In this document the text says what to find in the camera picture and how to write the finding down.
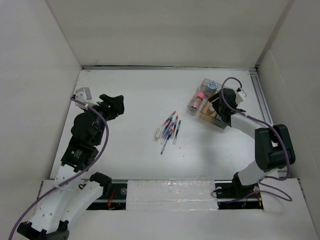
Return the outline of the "pink capped pencil tube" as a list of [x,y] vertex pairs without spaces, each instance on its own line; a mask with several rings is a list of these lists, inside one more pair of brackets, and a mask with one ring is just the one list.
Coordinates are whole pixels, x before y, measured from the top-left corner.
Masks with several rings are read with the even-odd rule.
[[202,103],[202,101],[204,100],[205,98],[205,94],[203,92],[199,92],[195,99],[193,100],[192,104],[190,105],[190,109],[192,111],[197,111]]

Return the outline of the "blue long pen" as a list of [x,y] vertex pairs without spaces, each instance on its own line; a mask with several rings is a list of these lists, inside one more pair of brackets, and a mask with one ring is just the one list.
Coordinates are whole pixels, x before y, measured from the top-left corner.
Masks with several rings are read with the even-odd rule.
[[163,147],[162,147],[161,152],[160,152],[161,155],[162,155],[163,152],[165,151],[166,145],[167,145],[169,139],[171,138],[171,134],[172,134],[172,130],[170,130],[170,131],[168,132],[167,136],[166,136],[165,139],[164,139]]

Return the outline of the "black capped pen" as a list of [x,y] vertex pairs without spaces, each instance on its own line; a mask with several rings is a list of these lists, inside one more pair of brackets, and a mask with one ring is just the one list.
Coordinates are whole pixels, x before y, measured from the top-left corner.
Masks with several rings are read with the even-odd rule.
[[177,124],[177,128],[176,128],[175,135],[174,135],[174,138],[173,138],[173,144],[174,144],[174,145],[176,145],[176,143],[177,143],[178,133],[179,133],[179,130],[180,130],[180,126],[181,126],[181,120],[179,120],[179,122],[178,122],[178,124]]

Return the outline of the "pink white stapler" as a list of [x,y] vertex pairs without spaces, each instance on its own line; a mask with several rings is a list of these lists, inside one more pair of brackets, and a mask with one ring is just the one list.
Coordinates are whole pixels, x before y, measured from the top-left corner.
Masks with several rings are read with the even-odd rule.
[[215,112],[216,111],[216,102],[212,101],[210,102],[210,107],[209,107],[211,112]]

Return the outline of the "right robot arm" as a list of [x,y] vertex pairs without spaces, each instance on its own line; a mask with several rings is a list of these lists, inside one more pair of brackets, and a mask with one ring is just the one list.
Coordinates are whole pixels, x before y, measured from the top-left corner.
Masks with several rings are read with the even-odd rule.
[[233,202],[259,192],[258,185],[271,173],[289,168],[296,161],[291,137],[284,124],[271,125],[256,119],[238,107],[242,101],[241,90],[223,88],[212,95],[208,102],[229,127],[237,129],[254,140],[254,160],[233,175],[231,182],[216,184],[214,193],[218,199]]

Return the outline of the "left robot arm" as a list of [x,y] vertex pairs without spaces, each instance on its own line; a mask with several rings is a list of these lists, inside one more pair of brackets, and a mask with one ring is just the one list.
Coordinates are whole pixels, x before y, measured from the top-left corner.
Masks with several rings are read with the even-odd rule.
[[73,121],[71,138],[60,161],[53,187],[41,195],[23,213],[25,216],[38,202],[42,205],[28,221],[19,219],[13,231],[28,240],[66,240],[70,229],[86,209],[98,198],[107,198],[112,191],[112,179],[100,172],[90,176],[79,190],[82,177],[98,161],[109,139],[107,122],[125,111],[124,96],[99,96],[91,103],[74,94],[71,101],[83,109]]

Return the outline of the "clear desk organizer box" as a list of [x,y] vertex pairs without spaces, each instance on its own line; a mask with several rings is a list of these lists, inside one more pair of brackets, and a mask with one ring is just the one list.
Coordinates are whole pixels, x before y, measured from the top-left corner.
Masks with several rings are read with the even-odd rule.
[[[202,83],[199,85],[199,87],[196,89],[191,100],[187,104],[188,112],[192,115],[197,116],[198,118],[200,118],[201,120],[203,120],[205,122],[214,124],[221,129],[225,129],[227,127],[227,124],[224,123],[223,121],[221,121],[221,118],[217,114],[216,111],[210,111],[210,102],[208,101],[208,99],[210,97],[212,97],[215,93],[217,93],[221,90],[222,85],[220,83],[218,83],[218,89],[216,92],[208,92],[206,90],[206,84],[208,81],[210,81],[210,79],[205,78],[202,81]],[[198,108],[198,110],[191,110],[190,105],[192,104],[192,102],[196,98],[197,94],[200,92],[204,93],[204,99],[203,99],[200,107]]]

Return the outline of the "teal capped pen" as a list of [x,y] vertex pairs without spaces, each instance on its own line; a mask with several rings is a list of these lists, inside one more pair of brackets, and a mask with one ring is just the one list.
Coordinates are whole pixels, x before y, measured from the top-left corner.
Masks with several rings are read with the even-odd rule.
[[166,126],[164,127],[164,129],[162,130],[161,134],[160,134],[160,138],[162,139],[163,136],[165,135],[167,129],[169,128],[170,124],[172,122],[172,118],[169,120],[169,122],[166,124]]

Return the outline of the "pink capped red pen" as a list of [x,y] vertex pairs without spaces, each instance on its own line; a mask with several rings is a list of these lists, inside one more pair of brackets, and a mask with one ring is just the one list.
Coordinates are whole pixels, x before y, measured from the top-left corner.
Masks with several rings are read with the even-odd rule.
[[173,116],[176,114],[176,111],[174,111],[166,120],[165,122],[162,124],[162,127],[164,127],[172,118]]

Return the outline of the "right aluminium rail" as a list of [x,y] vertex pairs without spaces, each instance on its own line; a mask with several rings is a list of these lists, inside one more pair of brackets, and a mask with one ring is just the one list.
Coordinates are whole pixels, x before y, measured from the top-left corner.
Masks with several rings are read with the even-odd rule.
[[249,75],[252,81],[252,85],[253,85],[257,100],[258,100],[260,111],[263,116],[263,120],[268,124],[273,125],[274,124],[273,119],[267,104],[265,94],[263,92],[263,88],[262,88],[257,70],[255,68],[250,68]]

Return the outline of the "aluminium rail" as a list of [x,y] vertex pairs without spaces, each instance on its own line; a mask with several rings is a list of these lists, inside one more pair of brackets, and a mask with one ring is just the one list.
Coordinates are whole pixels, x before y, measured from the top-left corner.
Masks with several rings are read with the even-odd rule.
[[252,85],[253,85],[257,100],[258,100],[260,111],[263,116],[263,120],[268,124],[273,125],[274,124],[273,119],[267,104],[265,94],[263,92],[263,88],[262,88],[257,70],[255,68],[250,68],[249,75],[252,81]]
[[196,66],[159,66],[159,65],[83,65],[82,70],[177,70],[177,69],[223,69],[255,71],[255,67],[232,68],[232,67],[196,67]]

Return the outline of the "back aluminium rail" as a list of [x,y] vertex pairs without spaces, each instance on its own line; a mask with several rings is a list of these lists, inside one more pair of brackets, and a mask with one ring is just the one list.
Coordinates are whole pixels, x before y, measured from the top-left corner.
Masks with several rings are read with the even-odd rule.
[[177,69],[223,69],[255,71],[255,67],[232,68],[232,67],[196,67],[196,66],[159,66],[159,65],[83,65],[82,70],[177,70]]

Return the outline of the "front mounting rail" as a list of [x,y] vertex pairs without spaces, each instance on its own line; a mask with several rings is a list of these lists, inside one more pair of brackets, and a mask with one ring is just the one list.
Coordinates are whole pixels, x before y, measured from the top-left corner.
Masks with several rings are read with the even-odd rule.
[[215,198],[215,182],[198,180],[116,180],[110,194],[95,200],[89,210],[215,211],[262,210],[257,195],[232,204]]

